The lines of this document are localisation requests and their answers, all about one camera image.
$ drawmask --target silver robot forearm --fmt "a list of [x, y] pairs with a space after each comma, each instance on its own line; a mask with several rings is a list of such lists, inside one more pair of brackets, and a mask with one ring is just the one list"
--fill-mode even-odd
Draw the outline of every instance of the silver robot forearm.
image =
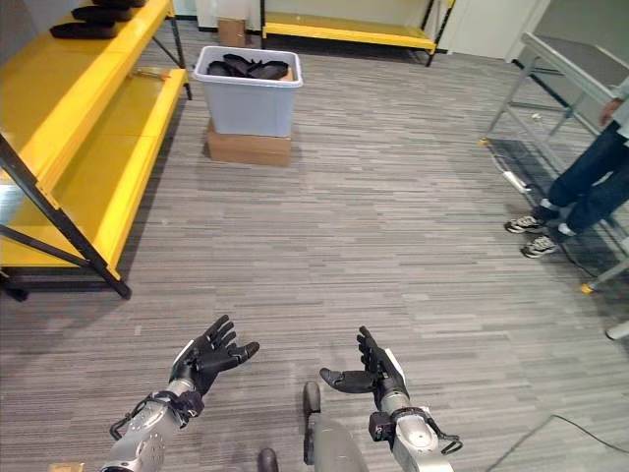
[[[167, 387], [176, 395], [194, 389], [192, 383], [184, 380], [173, 381]], [[166, 446], [181, 427], [181, 419], [168, 406], [149, 401], [113, 445], [100, 472], [159, 471]]]
[[[382, 411], [393, 414], [400, 408], [411, 407], [402, 391], [393, 391], [382, 398]], [[397, 420], [391, 452], [405, 472], [453, 472], [450, 462], [438, 450], [435, 431], [419, 415]]]

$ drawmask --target robotic arm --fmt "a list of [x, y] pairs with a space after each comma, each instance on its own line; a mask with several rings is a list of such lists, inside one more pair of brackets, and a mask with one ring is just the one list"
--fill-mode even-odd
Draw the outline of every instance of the robotic arm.
[[[345, 393], [373, 393], [378, 411], [370, 416], [374, 441], [388, 441], [395, 460], [405, 472], [452, 472], [444, 455], [463, 444], [458, 436], [443, 433], [427, 407], [411, 404], [400, 364], [389, 349], [380, 348], [366, 327], [357, 337], [364, 371], [337, 372], [321, 369], [332, 388]], [[450, 441], [441, 451], [439, 440]]]
[[[154, 391], [109, 432], [116, 440], [100, 472], [157, 472], [166, 446], [175, 434], [201, 413], [203, 396], [218, 374], [252, 358], [259, 344], [239, 347], [234, 324], [221, 317], [207, 331], [191, 340], [179, 353], [165, 390]], [[118, 430], [129, 424], [121, 435]]]

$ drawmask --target yellow shelving unit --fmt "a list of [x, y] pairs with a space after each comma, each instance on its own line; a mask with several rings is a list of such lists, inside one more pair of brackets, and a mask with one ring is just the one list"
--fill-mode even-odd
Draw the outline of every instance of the yellow shelving unit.
[[361, 22], [356, 20], [327, 18], [291, 13], [266, 12], [265, 1], [260, 0], [262, 22], [262, 46], [269, 34], [335, 39], [341, 41], [387, 44], [392, 46], [423, 49], [428, 55], [427, 66], [438, 46], [452, 7], [456, 0], [448, 0], [448, 9], [441, 22], [439, 32], [434, 39], [428, 37], [423, 28], [428, 22], [434, 0], [429, 0], [421, 27], [411, 28], [382, 23]]
[[0, 70], [0, 165], [29, 196], [0, 225], [5, 288], [73, 288], [25, 280], [80, 268], [103, 282], [79, 288], [131, 295], [116, 266], [187, 83], [185, 68], [132, 69], [171, 12], [148, 0], [111, 40], [43, 34]]

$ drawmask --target blue jeans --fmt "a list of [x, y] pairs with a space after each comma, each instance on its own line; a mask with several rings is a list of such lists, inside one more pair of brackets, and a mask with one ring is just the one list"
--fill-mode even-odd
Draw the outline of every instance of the blue jeans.
[[[629, 200], [629, 147], [612, 121], [581, 156], [550, 186], [547, 198], [557, 207], [572, 207], [565, 223], [580, 233], [608, 217]], [[606, 174], [609, 176], [594, 185]], [[538, 206], [533, 216], [548, 221], [558, 211]]]

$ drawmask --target gray plastic bin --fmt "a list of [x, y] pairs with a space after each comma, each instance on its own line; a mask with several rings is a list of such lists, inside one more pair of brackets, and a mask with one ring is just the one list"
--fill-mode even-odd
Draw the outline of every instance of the gray plastic bin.
[[[267, 81], [240, 77], [209, 76], [212, 61], [224, 54], [238, 54], [247, 60], [284, 61], [293, 70], [294, 81]], [[206, 46], [201, 50], [193, 77], [203, 85], [216, 133], [287, 137], [291, 134], [293, 97], [304, 84], [299, 57], [292, 52]]]

